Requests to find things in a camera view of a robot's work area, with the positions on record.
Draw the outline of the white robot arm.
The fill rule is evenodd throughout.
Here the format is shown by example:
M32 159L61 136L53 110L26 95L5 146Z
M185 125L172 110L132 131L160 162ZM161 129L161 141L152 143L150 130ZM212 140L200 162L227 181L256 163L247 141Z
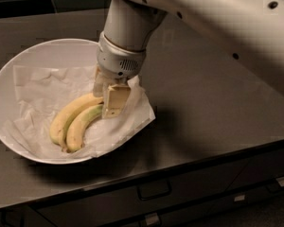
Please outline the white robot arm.
M141 70L151 34L167 14L284 96L284 0L112 0L99 36L94 86L104 99L104 117L123 110L127 80Z

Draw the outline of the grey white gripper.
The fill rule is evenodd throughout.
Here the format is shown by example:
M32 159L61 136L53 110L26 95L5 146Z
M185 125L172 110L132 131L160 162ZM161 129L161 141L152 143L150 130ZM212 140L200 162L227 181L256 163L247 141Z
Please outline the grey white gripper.
M109 85L104 91L104 85L111 79L135 77L141 70L146 51L130 51L111 43L100 34L98 41L97 60L93 95L103 96L103 118L114 118L121 114L130 96L131 88L128 85Z

